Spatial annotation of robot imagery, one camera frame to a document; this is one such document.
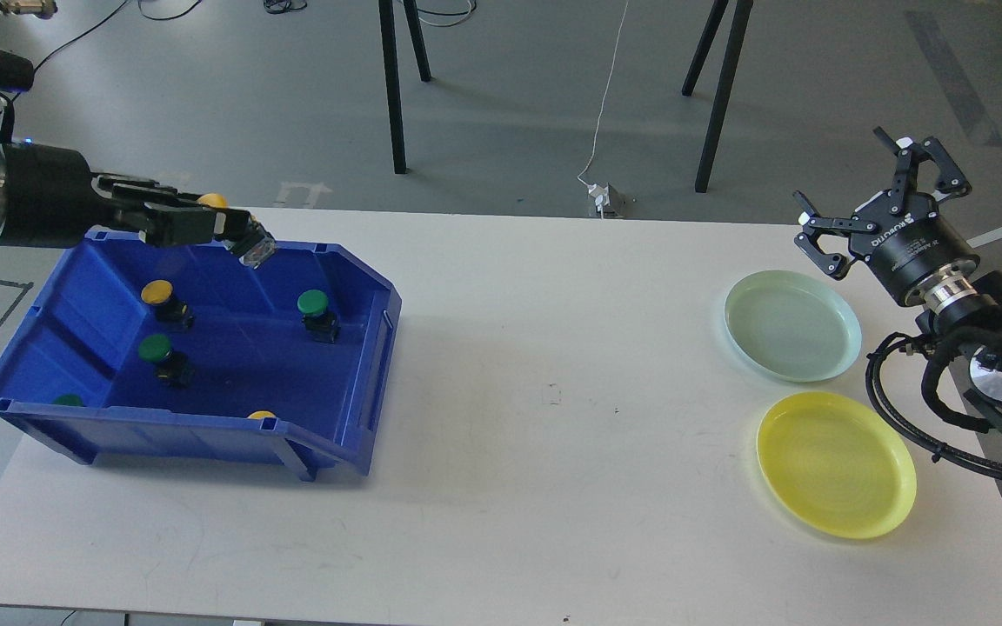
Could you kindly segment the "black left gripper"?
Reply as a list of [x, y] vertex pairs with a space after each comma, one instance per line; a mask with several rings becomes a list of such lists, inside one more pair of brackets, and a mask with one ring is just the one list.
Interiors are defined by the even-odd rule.
[[0, 143], [0, 246], [72, 247], [94, 227], [142, 231], [155, 247], [218, 242], [246, 267], [277, 250], [247, 210], [206, 209], [154, 179], [97, 173], [67, 148]]

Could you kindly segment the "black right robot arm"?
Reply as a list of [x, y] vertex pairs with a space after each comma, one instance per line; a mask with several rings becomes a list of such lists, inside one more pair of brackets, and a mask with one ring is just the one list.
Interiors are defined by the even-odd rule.
[[893, 139], [882, 128], [874, 135], [894, 155], [891, 185], [847, 218], [820, 215], [797, 191], [802, 230], [794, 242], [832, 280], [862, 263], [896, 305], [921, 308], [917, 336], [891, 334], [868, 356], [872, 407], [933, 461], [1002, 481], [1002, 461], [924, 432], [891, 404], [880, 379], [891, 354], [919, 354], [926, 361], [919, 392], [935, 416], [1002, 436], [1002, 272], [978, 275], [979, 255], [939, 211], [943, 202], [970, 194], [971, 184], [937, 138]]

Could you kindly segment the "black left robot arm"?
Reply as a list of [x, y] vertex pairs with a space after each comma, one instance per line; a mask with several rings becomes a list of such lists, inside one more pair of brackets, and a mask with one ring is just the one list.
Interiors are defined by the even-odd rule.
[[[49, 19], [53, 1], [0, 1], [5, 16]], [[99, 173], [78, 151], [16, 140], [17, 96], [38, 68], [0, 49], [0, 246], [68, 249], [89, 231], [126, 231], [154, 247], [219, 244], [255, 269], [277, 250], [250, 214], [215, 195], [196, 195], [149, 178]]]

